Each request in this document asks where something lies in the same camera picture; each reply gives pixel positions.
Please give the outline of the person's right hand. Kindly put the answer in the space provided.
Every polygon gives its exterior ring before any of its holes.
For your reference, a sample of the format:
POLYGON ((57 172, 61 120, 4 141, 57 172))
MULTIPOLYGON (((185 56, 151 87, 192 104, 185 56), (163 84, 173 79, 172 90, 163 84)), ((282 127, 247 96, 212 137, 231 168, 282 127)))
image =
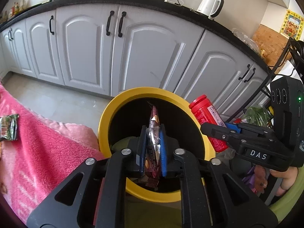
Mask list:
MULTIPOLYGON (((275 196, 280 197, 285 194, 295 183, 297 175, 298 175, 298 168, 297 167, 289 167, 287 171, 280 172, 275 170, 269 170, 270 174, 275 178, 282 178, 282 182, 278 187, 278 190, 275 196)), ((264 192, 264 189, 267 187, 267 179, 266 179, 266 170, 264 167, 256 165, 255 166, 255 181, 254 181, 254 188, 258 192, 264 192)))

